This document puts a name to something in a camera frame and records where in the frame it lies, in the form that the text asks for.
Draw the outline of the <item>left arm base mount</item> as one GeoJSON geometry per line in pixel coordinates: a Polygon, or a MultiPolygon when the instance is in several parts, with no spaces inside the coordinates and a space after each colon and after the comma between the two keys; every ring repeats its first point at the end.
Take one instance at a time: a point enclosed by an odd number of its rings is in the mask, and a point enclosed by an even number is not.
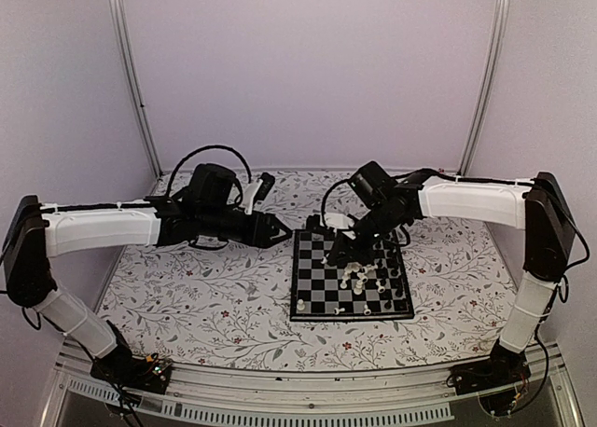
{"type": "Polygon", "coordinates": [[[165,394],[172,375],[173,361],[152,353],[135,357],[128,352],[112,351],[95,358],[90,375],[116,386],[165,394]]]}

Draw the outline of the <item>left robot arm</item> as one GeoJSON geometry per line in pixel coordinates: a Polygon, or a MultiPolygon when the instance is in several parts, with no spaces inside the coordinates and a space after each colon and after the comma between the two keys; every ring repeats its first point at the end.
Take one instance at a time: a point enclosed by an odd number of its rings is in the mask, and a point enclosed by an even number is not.
{"type": "Polygon", "coordinates": [[[35,310],[85,347],[119,384],[139,370],[118,330],[77,297],[59,288],[50,259],[68,253],[122,245],[198,245],[200,237],[267,249],[290,239],[291,229],[272,213],[225,205],[193,207],[168,198],[60,207],[37,196],[21,199],[5,237],[1,261],[7,297],[35,310]]]}

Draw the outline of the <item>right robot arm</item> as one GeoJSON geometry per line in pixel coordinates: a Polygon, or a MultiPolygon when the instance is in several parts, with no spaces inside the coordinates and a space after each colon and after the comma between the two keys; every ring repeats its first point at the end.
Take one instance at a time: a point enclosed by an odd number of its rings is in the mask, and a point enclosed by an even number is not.
{"type": "Polygon", "coordinates": [[[367,208],[355,218],[325,214],[323,222],[337,234],[329,263],[367,264],[375,241],[417,220],[463,219],[487,225],[516,281],[517,294],[482,377],[501,386],[515,375],[536,328],[549,316],[557,289],[572,261],[576,241],[583,241],[562,188],[551,172],[527,179],[473,178],[420,169],[396,178],[370,162],[346,179],[367,208]]]}

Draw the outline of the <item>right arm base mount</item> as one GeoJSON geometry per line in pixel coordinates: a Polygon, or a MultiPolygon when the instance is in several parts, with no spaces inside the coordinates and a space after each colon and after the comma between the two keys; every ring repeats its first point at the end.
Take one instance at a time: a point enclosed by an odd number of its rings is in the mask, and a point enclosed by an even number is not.
{"type": "Polygon", "coordinates": [[[510,364],[490,358],[455,365],[445,380],[457,395],[475,394],[482,410],[493,418],[512,415],[528,392],[531,371],[523,359],[510,364]]]}

